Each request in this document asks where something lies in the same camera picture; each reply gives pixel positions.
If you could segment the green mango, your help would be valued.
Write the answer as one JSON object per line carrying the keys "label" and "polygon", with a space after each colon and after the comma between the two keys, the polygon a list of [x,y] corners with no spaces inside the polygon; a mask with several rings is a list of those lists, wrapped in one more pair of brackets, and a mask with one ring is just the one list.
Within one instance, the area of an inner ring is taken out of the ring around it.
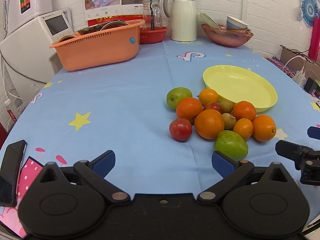
{"label": "green mango", "polygon": [[234,161],[245,159],[248,155],[247,142],[240,135],[229,130],[218,134],[213,150],[223,153]]}

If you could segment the small orange tangerine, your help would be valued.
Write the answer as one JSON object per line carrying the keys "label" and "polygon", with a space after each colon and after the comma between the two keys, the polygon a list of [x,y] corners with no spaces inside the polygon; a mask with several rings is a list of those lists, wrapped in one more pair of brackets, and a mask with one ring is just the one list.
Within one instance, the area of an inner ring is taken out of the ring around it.
{"label": "small orange tangerine", "polygon": [[253,124],[251,120],[246,118],[239,119],[233,127],[233,132],[240,135],[245,141],[248,140],[253,133]]}

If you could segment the brown kiwi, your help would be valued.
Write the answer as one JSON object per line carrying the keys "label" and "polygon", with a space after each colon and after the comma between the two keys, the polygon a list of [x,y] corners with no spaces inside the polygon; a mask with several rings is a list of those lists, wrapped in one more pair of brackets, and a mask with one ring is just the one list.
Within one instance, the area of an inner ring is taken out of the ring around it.
{"label": "brown kiwi", "polygon": [[222,117],[225,122],[225,129],[232,130],[234,125],[236,124],[236,118],[232,116],[230,113],[223,113]]}
{"label": "brown kiwi", "polygon": [[221,113],[231,113],[235,103],[227,100],[227,99],[222,99],[219,102],[220,108],[221,108]]}

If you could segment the large orange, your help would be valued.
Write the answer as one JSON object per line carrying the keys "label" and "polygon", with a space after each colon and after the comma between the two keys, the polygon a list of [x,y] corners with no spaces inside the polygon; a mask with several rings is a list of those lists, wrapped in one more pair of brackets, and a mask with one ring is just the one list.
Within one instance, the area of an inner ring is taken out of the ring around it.
{"label": "large orange", "polygon": [[202,111],[194,121],[197,133],[207,140],[215,140],[220,132],[225,129],[222,114],[214,109]]}

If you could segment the red apple front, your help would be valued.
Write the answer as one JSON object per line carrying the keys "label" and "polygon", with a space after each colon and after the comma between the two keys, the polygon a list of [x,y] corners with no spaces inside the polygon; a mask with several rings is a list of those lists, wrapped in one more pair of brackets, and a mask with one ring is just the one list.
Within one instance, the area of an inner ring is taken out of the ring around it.
{"label": "red apple front", "polygon": [[169,125],[171,136],[177,141],[187,141],[192,134],[191,122],[186,118],[178,118]]}

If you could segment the small red apple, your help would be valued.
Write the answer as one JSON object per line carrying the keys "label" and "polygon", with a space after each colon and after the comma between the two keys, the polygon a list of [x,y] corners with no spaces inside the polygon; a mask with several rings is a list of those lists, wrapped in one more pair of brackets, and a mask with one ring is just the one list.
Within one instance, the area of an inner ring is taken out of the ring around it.
{"label": "small red apple", "polygon": [[220,107],[220,105],[217,102],[210,102],[207,103],[204,107],[203,110],[208,110],[208,109],[214,109],[216,111],[218,111],[219,113],[222,114],[222,109]]}

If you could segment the yellow tangerine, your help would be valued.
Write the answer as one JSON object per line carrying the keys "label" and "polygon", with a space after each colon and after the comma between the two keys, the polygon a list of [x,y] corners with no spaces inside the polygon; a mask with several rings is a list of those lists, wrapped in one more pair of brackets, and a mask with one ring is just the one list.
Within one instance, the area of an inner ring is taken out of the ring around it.
{"label": "yellow tangerine", "polygon": [[197,97],[199,98],[199,101],[203,106],[208,103],[216,103],[219,100],[219,95],[217,94],[217,92],[209,88],[202,90]]}

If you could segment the white power strip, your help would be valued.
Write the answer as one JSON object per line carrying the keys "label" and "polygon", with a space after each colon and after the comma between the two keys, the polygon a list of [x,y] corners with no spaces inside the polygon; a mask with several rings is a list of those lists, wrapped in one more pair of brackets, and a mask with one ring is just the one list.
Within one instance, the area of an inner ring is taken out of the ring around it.
{"label": "white power strip", "polygon": [[297,71],[292,79],[297,85],[299,85],[299,87],[303,87],[307,81],[305,73],[303,73],[302,71]]}

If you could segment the blue patterned tablecloth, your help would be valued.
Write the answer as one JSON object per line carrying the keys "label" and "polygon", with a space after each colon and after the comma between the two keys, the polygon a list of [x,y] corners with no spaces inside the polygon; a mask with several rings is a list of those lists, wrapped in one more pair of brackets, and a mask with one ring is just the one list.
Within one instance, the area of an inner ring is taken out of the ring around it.
{"label": "blue patterned tablecloth", "polygon": [[165,40],[142,45],[126,62],[61,70],[20,116],[7,143],[25,140],[25,156],[39,164],[71,165],[113,150],[116,166],[107,179],[126,192],[199,193],[220,180],[210,164],[213,143],[197,133],[187,142],[172,139],[169,124],[176,114],[165,98],[175,87],[199,94],[204,70],[223,64],[262,76],[278,95],[266,114],[279,133],[264,144],[250,139],[250,161],[266,166],[277,160],[280,139],[319,149],[319,141],[307,135],[308,127],[319,124],[319,109],[304,90],[256,51],[207,39]]}

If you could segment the yellow plastic plate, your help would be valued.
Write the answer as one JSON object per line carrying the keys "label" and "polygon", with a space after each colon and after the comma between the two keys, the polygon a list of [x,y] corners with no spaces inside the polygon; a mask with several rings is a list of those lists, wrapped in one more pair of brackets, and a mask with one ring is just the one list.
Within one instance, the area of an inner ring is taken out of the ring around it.
{"label": "yellow plastic plate", "polygon": [[255,72],[232,65],[215,65],[204,70],[203,81],[221,98],[233,103],[250,102],[256,111],[264,112],[278,101],[275,88]]}

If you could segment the green apple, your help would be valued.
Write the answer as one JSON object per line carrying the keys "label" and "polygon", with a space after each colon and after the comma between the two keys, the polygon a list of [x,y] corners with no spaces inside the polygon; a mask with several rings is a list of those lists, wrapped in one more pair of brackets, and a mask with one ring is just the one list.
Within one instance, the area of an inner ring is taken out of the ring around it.
{"label": "green apple", "polygon": [[176,87],[167,93],[166,102],[171,109],[175,110],[181,100],[192,96],[193,94],[189,89]]}

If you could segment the pink glass bowl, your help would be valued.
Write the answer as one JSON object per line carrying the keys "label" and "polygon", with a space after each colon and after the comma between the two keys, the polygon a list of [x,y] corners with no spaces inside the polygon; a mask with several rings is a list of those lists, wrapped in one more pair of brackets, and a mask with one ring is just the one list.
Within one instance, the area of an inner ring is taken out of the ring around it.
{"label": "pink glass bowl", "polygon": [[246,44],[254,35],[247,30],[228,30],[223,24],[219,25],[220,29],[210,27],[207,23],[201,24],[201,27],[212,42],[230,48],[238,48]]}

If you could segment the red plastic basket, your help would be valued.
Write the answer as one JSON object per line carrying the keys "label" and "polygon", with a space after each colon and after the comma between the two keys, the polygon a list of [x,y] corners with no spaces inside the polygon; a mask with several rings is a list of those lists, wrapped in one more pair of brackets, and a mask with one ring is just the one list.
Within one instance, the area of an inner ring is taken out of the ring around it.
{"label": "red plastic basket", "polygon": [[141,28],[140,29],[140,44],[154,44],[162,42],[165,38],[168,27],[157,27],[155,29]]}

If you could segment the glass cup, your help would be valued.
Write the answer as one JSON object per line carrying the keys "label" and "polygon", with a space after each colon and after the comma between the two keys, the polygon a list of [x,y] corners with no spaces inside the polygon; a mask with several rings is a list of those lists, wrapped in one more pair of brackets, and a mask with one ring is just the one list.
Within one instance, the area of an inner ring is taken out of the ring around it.
{"label": "glass cup", "polygon": [[161,7],[159,0],[143,2],[143,28],[146,30],[157,30],[162,27]]}

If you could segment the white wall water heater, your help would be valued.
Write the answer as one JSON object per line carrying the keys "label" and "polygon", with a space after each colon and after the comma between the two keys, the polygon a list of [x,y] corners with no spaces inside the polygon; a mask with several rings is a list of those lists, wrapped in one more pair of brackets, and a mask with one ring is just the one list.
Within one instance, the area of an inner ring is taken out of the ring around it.
{"label": "white wall water heater", "polygon": [[37,16],[52,11],[52,0],[4,0],[4,30],[10,35]]}

